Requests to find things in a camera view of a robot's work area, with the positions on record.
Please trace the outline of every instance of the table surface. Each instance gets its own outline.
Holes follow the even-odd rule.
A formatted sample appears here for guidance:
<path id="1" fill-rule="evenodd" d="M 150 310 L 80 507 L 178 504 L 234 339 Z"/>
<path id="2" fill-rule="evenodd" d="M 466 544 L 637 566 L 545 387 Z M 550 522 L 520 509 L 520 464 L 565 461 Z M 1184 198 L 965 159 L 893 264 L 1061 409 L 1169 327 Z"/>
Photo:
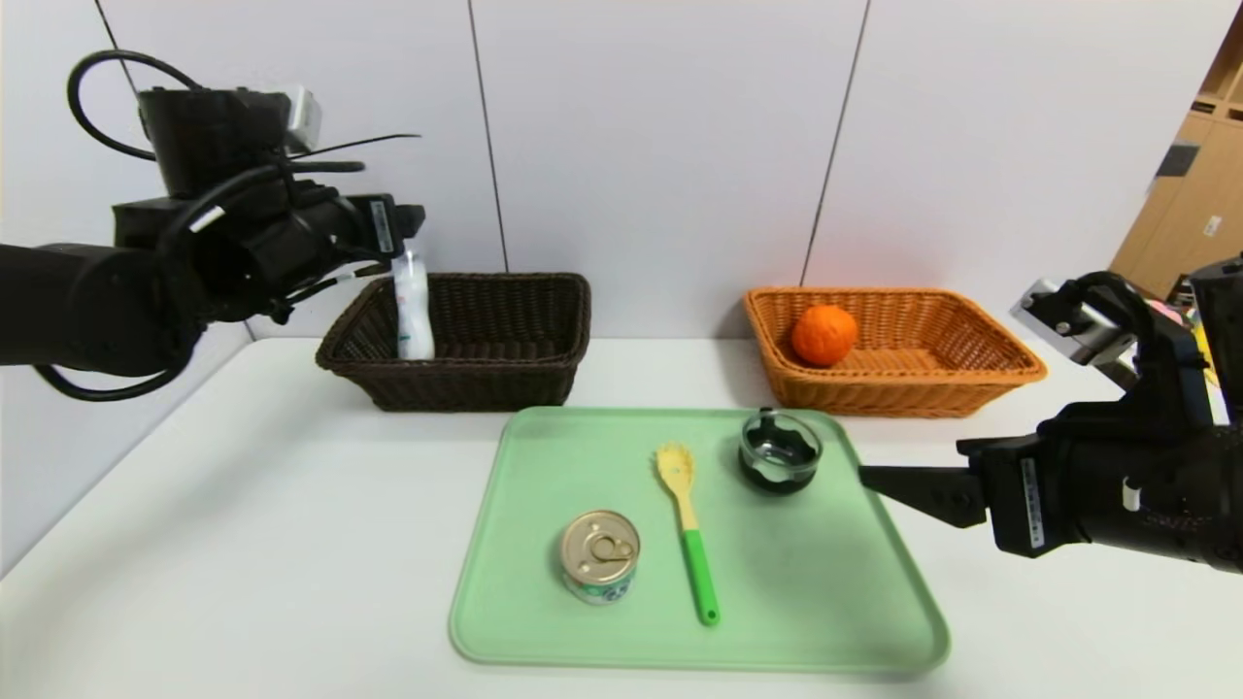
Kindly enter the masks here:
<path id="1" fill-rule="evenodd" d="M 888 501 L 953 648 L 914 680 L 472 664 L 447 636 L 507 414 L 385 414 L 314 340 L 244 350 L 0 583 L 0 695 L 22 699 L 1234 697 L 1234 576 L 1103 546 L 1039 561 Z M 844 418 L 864 463 L 963 465 L 1119 391 L 1049 378 L 961 420 Z M 750 341 L 595 340 L 569 403 L 772 403 Z"/>

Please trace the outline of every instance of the white plastic bottle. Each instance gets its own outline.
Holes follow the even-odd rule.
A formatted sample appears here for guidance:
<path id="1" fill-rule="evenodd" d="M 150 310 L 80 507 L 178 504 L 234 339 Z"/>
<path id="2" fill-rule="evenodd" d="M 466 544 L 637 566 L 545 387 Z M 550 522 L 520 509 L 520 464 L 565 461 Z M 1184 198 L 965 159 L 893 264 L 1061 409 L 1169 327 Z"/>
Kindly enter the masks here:
<path id="1" fill-rule="evenodd" d="M 428 266 L 414 246 L 393 260 L 393 291 L 397 294 L 397 356 L 403 359 L 431 359 L 436 343 L 428 317 Z"/>

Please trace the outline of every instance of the orange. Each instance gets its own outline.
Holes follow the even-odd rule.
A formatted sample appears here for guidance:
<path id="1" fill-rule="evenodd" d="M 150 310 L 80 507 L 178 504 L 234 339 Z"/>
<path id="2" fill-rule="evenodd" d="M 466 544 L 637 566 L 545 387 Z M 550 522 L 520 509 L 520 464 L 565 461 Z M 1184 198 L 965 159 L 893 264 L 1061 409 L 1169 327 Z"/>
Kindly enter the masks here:
<path id="1" fill-rule="evenodd" d="M 832 367 L 850 353 L 859 340 L 854 316 L 837 306 L 812 306 L 794 325 L 794 353 L 817 367 Z"/>

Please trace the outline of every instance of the white wall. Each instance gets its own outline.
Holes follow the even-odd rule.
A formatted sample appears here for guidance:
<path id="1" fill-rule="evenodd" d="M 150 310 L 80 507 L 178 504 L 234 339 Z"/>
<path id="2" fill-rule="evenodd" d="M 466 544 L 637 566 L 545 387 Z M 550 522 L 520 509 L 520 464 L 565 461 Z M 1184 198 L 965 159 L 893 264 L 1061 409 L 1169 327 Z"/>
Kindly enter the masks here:
<path id="1" fill-rule="evenodd" d="M 65 102 L 65 80 L 73 63 L 108 47 L 94 5 L 89 0 L 9 0 L 2 35 L 0 239 L 14 245 L 109 245 L 109 206 L 159 197 L 164 188 L 154 164 L 108 150 L 86 136 Z M 85 97 L 87 111 L 107 133 L 143 143 L 119 66 L 92 71 Z M 218 327 L 199 343 L 185 376 L 153 396 L 121 404 L 75 402 L 46 387 L 26 367 L 4 369 L 0 571 L 7 571 L 134 443 L 246 342 L 242 327 Z"/>
<path id="2" fill-rule="evenodd" d="M 603 337 L 746 333 L 803 271 L 864 0 L 475 0 L 511 271 Z"/>
<path id="3" fill-rule="evenodd" d="M 326 154 L 367 172 L 321 175 L 347 194 L 423 204 L 433 271 L 505 270 L 466 0 L 103 0 L 123 49 L 150 53 L 209 87 L 302 83 L 323 107 L 321 146 L 413 132 Z M 152 73 L 144 72 L 142 87 Z M 362 289 L 300 305 L 290 325 L 251 321 L 257 337 L 321 336 Z"/>
<path id="4" fill-rule="evenodd" d="M 873 0 L 807 284 L 1105 269 L 1238 0 Z"/>

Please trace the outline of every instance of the spatula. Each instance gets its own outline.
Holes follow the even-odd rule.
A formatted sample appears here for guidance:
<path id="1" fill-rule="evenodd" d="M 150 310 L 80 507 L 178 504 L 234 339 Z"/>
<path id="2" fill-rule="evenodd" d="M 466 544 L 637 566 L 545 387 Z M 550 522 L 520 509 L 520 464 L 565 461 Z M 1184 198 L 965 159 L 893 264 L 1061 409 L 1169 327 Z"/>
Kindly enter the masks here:
<path id="1" fill-rule="evenodd" d="M 682 525 L 682 553 L 686 557 L 686 570 L 690 572 L 700 622 L 705 626 L 716 626 L 721 623 L 721 609 L 716 603 L 712 576 L 707 570 L 707 553 L 704 552 L 699 520 L 691 507 L 695 458 L 684 444 L 665 444 L 656 450 L 656 471 L 660 473 L 665 488 L 677 500 L 677 519 Z"/>

